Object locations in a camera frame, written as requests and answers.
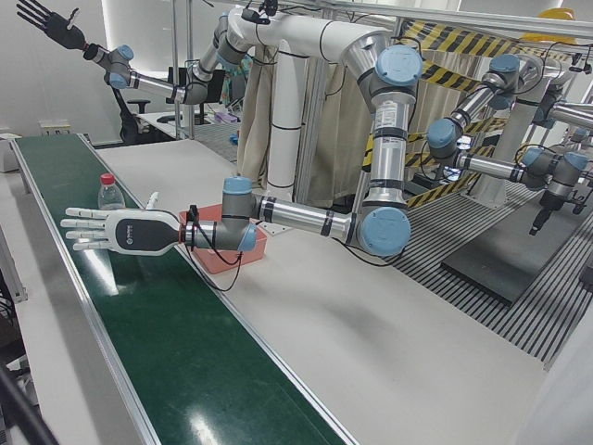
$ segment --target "white robotic hand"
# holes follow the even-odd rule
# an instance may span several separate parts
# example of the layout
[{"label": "white robotic hand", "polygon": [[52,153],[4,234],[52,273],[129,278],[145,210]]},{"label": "white robotic hand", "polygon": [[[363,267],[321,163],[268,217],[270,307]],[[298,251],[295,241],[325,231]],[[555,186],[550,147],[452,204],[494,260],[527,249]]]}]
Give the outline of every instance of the white robotic hand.
[{"label": "white robotic hand", "polygon": [[62,227],[67,239],[78,240],[74,250],[109,249],[126,255],[163,255],[180,242],[181,225],[164,210],[66,209]]}]

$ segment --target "office chair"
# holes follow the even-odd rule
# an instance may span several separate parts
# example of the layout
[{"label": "office chair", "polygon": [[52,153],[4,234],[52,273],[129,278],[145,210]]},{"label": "office chair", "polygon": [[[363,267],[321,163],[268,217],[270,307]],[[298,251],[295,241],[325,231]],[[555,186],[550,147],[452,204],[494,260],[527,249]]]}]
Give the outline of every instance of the office chair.
[{"label": "office chair", "polygon": [[[123,144],[126,146],[134,146],[139,144],[150,144],[154,142],[160,142],[157,132],[150,126],[144,127],[144,125],[132,114],[128,108],[126,101],[121,95],[121,91],[115,88],[111,88],[115,100],[118,102],[120,107],[120,118],[121,118],[121,130],[120,138]],[[145,113],[146,105],[150,101],[147,99],[135,99],[129,100],[128,104],[137,105],[140,114]]]},{"label": "office chair", "polygon": [[[204,103],[200,104],[200,114],[196,115],[195,125],[204,125],[210,123],[204,119],[206,115],[204,111],[204,104],[218,104],[221,101],[222,86],[224,85],[224,77],[226,75],[225,70],[214,70],[212,73],[212,79],[208,83],[208,95]],[[187,80],[187,68],[179,68],[179,85],[185,86]],[[173,67],[169,67],[169,77],[167,82],[173,83]],[[168,104],[174,103],[170,99],[165,99]],[[158,121],[161,123],[168,123],[174,121],[175,116],[163,116]]]}]

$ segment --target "metal frame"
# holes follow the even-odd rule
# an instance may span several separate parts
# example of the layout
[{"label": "metal frame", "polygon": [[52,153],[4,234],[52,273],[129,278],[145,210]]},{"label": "metal frame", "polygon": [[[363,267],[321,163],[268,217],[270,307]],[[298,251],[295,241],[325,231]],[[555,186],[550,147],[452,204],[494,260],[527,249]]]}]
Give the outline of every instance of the metal frame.
[{"label": "metal frame", "polygon": [[2,231],[1,226],[0,273],[4,278],[6,287],[8,287],[10,296],[12,297],[15,304],[21,303],[22,301],[26,301],[28,299],[27,292],[25,291],[25,287],[22,285],[22,282],[20,281],[19,274],[17,273],[17,268],[15,266],[15,261],[13,260],[12,255],[10,255],[10,249],[8,248],[8,243],[6,242],[6,238],[4,236],[4,232]]},{"label": "metal frame", "polygon": [[[171,0],[173,9],[173,62],[177,63],[177,26],[175,16],[175,1]],[[190,26],[192,19],[191,1],[186,0],[188,5],[188,59],[193,58],[193,46],[190,40],[192,39],[193,28]],[[229,5],[250,5],[251,2],[246,0],[214,0],[217,3],[224,3]],[[547,33],[550,29],[554,30],[554,34],[568,35],[573,37],[580,37],[593,40],[593,26],[585,21],[569,21],[559,19],[540,19],[528,18],[519,16],[506,16],[499,14],[484,14],[476,12],[460,12],[460,11],[441,11],[434,9],[420,9],[402,6],[387,6],[387,5],[373,5],[358,2],[346,1],[332,1],[332,0],[296,0],[283,1],[284,5],[289,6],[306,6],[308,8],[318,8],[324,18],[336,19],[338,15],[343,15],[345,12],[358,12],[369,15],[364,20],[371,24],[395,29],[401,24],[400,19],[421,19],[436,21],[438,23],[451,26],[466,26],[484,28],[487,30],[499,31],[513,31],[518,29],[525,32],[543,32]],[[528,46],[543,47],[537,43],[525,43]],[[567,45],[557,45],[557,51],[572,50]],[[304,133],[301,135],[301,143],[299,148],[298,166],[296,169],[296,183],[294,199],[296,202],[304,203],[307,201],[310,186],[310,168],[315,156],[317,148],[317,136],[319,135],[318,120],[321,116],[321,109],[323,105],[323,90],[320,84],[322,77],[326,75],[327,67],[325,64],[319,64],[316,67],[312,79],[309,79],[313,84],[311,89],[311,96],[308,108],[305,112],[304,121],[307,124]],[[179,118],[179,110],[176,104],[176,118]],[[181,120],[176,119],[176,134],[177,139],[180,138],[180,124]],[[194,125],[190,122],[189,137],[195,138]]]},{"label": "metal frame", "polygon": [[[90,145],[89,141],[81,134],[78,135],[84,145],[89,149],[89,151],[97,158],[97,160],[105,166],[106,169],[111,170],[108,165],[97,155],[93,147]],[[150,418],[148,417],[144,406],[142,405],[140,398],[138,397],[132,381],[128,377],[123,363],[116,352],[113,343],[111,342],[109,335],[107,333],[107,329],[103,324],[101,316],[97,312],[93,301],[91,300],[90,295],[88,294],[86,287],[81,279],[81,276],[78,273],[78,270],[74,266],[72,258],[68,252],[68,247],[64,243],[59,231],[57,230],[54,221],[50,216],[49,209],[45,205],[43,196],[41,192],[37,188],[36,183],[34,182],[34,178],[32,176],[25,159],[22,157],[20,153],[18,143],[16,141],[11,142],[12,148],[17,156],[17,160],[19,161],[20,170],[24,176],[24,178],[28,181],[28,184],[31,186],[31,191],[33,196],[35,197],[35,201],[37,202],[42,216],[44,217],[45,223],[51,233],[54,242],[56,243],[57,249],[59,251],[60,257],[62,258],[70,279],[74,284],[76,291],[79,296],[79,300],[82,305],[82,311],[87,319],[87,322],[91,326],[91,331],[95,336],[95,339],[103,353],[103,356],[106,360],[107,367],[109,371],[113,375],[115,380],[116,386],[120,395],[123,399],[123,402],[132,418],[134,426],[140,435],[140,439],[146,445],[161,445],[160,439],[158,438],[157,432],[152,426],[150,422]],[[118,184],[120,187],[125,190],[125,192],[130,196],[133,202],[139,207],[143,208],[144,204],[140,202],[136,196],[131,192],[131,190],[126,187],[123,181],[120,180],[119,177],[116,175],[116,179],[118,180]],[[185,254],[185,251],[182,246],[176,247],[179,254],[182,258],[194,269],[195,272],[198,273],[199,276],[204,276],[206,273],[197,268],[196,264],[189,258],[188,255]],[[354,437],[346,430],[346,428],[337,420],[337,418],[330,412],[330,410],[320,401],[320,399],[313,393],[313,391],[298,377],[298,375],[290,368],[290,366],[278,355],[274,349],[262,338],[259,336],[255,328],[243,317],[243,315],[236,309],[233,303],[219,290],[211,288],[211,291],[221,300],[224,306],[233,314],[235,319],[244,327],[247,333],[253,337],[253,339],[258,343],[258,345],[264,350],[266,355],[270,357],[270,359],[274,362],[276,366],[282,371],[282,373],[288,378],[288,380],[295,385],[295,388],[303,395],[303,397],[310,403],[310,405],[315,409],[315,411],[320,415],[320,417],[327,422],[328,426],[335,432],[335,434],[341,438],[347,445],[359,445],[359,443],[354,439]]]}]

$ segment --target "white pipe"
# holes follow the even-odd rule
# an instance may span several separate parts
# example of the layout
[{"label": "white pipe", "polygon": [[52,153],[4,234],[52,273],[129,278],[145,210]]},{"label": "white pipe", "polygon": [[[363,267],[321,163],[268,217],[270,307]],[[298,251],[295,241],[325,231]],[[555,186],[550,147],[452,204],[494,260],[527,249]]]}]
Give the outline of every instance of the white pipe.
[{"label": "white pipe", "polygon": [[268,192],[289,201],[293,199],[295,185],[307,59],[296,53],[287,41],[280,42],[272,105]]},{"label": "white pipe", "polygon": [[330,62],[341,61],[344,50],[360,38],[389,32],[385,28],[281,12],[270,17],[269,25],[256,27],[254,23],[241,18],[242,11],[241,8],[235,8],[229,12],[230,41],[236,38],[253,45],[279,46],[285,40],[295,53],[325,58]]}]

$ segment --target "black cable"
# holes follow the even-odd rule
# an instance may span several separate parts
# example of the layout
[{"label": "black cable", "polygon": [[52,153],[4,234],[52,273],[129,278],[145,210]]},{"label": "black cable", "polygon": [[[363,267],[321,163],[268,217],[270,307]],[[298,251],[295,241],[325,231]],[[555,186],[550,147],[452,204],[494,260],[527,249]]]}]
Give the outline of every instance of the black cable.
[{"label": "black cable", "polygon": [[280,12],[293,11],[295,9],[305,9],[306,11],[311,11],[311,12],[321,11],[318,7],[287,6],[287,7],[283,8],[283,9],[280,9]]},{"label": "black cable", "polygon": [[416,115],[416,106],[418,105],[418,101],[414,102],[414,107],[411,109],[411,114],[410,114],[410,118],[408,119],[408,128],[410,128],[411,122],[414,119],[414,116]]},{"label": "black cable", "polygon": [[423,154],[424,154],[424,149],[426,148],[426,144],[428,144],[428,141],[424,141],[423,147],[420,150],[420,170],[423,173],[424,179],[427,181],[432,182],[433,179],[430,179],[427,175],[426,172],[424,171],[424,162],[423,162]]},{"label": "black cable", "polygon": [[346,68],[344,68],[344,73],[342,75],[342,84],[340,85],[340,87],[332,93],[326,93],[325,99],[327,99],[330,95],[337,95],[340,91],[342,91],[342,88],[344,88],[345,82],[346,82]]},{"label": "black cable", "polygon": [[[258,26],[259,26],[259,24],[256,23],[256,38],[258,39],[258,42],[263,46],[263,55],[264,55],[264,57],[266,57],[266,48],[268,46],[266,44],[264,44],[263,41],[259,38]],[[270,57],[270,59],[271,59],[270,62],[264,62],[262,60],[257,59],[255,56],[253,56],[252,57],[253,63],[260,65],[261,67],[276,65],[278,63],[278,61],[276,60],[276,56],[278,55],[279,50],[280,50],[279,48],[276,48],[276,52],[274,53],[274,55],[272,57]]]},{"label": "black cable", "polygon": [[418,54],[420,54],[420,57],[423,56],[423,47],[422,47],[420,40],[418,40],[417,38],[407,37],[405,35],[399,35],[398,37],[396,37],[396,36],[391,37],[391,40],[395,40],[395,41],[412,40],[413,42],[416,43],[416,45],[418,45],[415,49],[416,49],[416,51],[418,51]]},{"label": "black cable", "polygon": [[515,156],[513,157],[513,160],[515,162],[516,167],[519,167],[519,153],[521,152],[521,150],[525,150],[526,148],[528,148],[530,146],[537,146],[539,148],[543,148],[544,150],[547,150],[547,151],[550,151],[551,153],[556,154],[556,152],[554,150],[552,150],[551,148],[549,148],[547,146],[542,146],[541,144],[525,144],[525,145],[517,148],[517,151],[515,151]]},{"label": "black cable", "polygon": [[212,287],[215,290],[218,290],[219,292],[228,292],[229,290],[231,290],[234,287],[234,284],[237,281],[237,278],[239,277],[239,272],[241,271],[241,264],[242,264],[242,259],[243,259],[243,252],[239,253],[238,256],[238,260],[239,260],[239,265],[237,266],[237,271],[234,274],[234,279],[231,282],[231,284],[226,287],[226,288],[221,288],[218,287],[214,284],[214,282],[205,274],[202,272],[202,270],[200,269],[200,267],[196,264],[196,262],[194,261],[194,257],[192,256],[192,252],[189,249],[188,246],[185,246],[185,250],[187,251],[187,256],[189,258],[189,261],[192,262],[192,264],[194,265],[194,267],[196,268],[196,270],[198,271],[200,277],[206,282],[206,284],[210,287]]},{"label": "black cable", "polygon": [[[206,242],[208,243],[209,247],[214,250],[214,253],[216,254],[217,257],[219,257],[219,259],[224,262],[226,265],[228,266],[235,266],[237,263],[239,263],[241,261],[241,257],[243,256],[243,252],[239,252],[239,255],[237,256],[237,259],[233,262],[228,261],[227,259],[225,259],[221,253],[214,247],[214,244],[212,243],[212,241],[210,240],[210,238],[208,238],[208,235],[206,235],[206,232],[204,232],[204,229],[202,228],[202,226],[200,225],[200,221],[197,219],[197,215],[194,218],[194,227],[197,227],[197,230],[200,231],[200,234],[202,234],[202,236],[204,236],[204,239],[206,240]],[[192,250],[194,249],[195,245],[194,245],[194,238],[192,237]]]},{"label": "black cable", "polygon": [[0,364],[0,401],[31,445],[58,445],[44,419],[32,407],[3,364]]},{"label": "black cable", "polygon": [[[536,88],[539,85],[539,83],[544,78],[544,71],[545,71],[545,67],[546,67],[546,62],[548,61],[549,52],[556,45],[576,46],[576,47],[581,47],[581,48],[589,48],[589,50],[591,49],[591,46],[593,46],[593,44],[566,44],[564,42],[554,42],[553,44],[551,44],[548,47],[548,49],[546,50],[546,53],[544,54],[544,57],[543,57],[544,66],[541,69],[541,75],[539,76],[539,79],[537,80],[537,82],[534,83],[534,85],[531,88],[528,88],[525,91],[520,91],[520,92],[514,93],[515,95],[524,95],[525,93],[529,93],[531,90],[533,90],[534,88]],[[554,80],[558,79],[561,76],[561,74],[562,74],[562,70],[558,70],[558,75],[556,76],[556,78]]]},{"label": "black cable", "polygon": [[352,23],[356,23],[357,21],[359,21],[360,19],[364,19],[365,17],[369,17],[372,14],[362,14],[360,17],[358,17],[356,20],[352,20]]},{"label": "black cable", "polygon": [[355,248],[354,246],[349,246],[348,244],[343,243],[342,241],[340,241],[337,238],[332,238],[335,242],[341,244],[351,255],[355,256],[356,258],[358,258],[359,260],[361,260],[362,262],[369,264],[371,266],[374,267],[391,267],[393,266],[397,260],[399,260],[399,257],[401,255],[398,255],[397,257],[395,257],[393,260],[391,261],[386,261],[384,264],[377,264],[376,262],[372,262],[372,261],[368,261],[364,258],[362,258],[359,254],[357,254],[353,249],[356,250],[360,250],[361,252],[364,252],[364,250],[362,250],[361,248]]}]

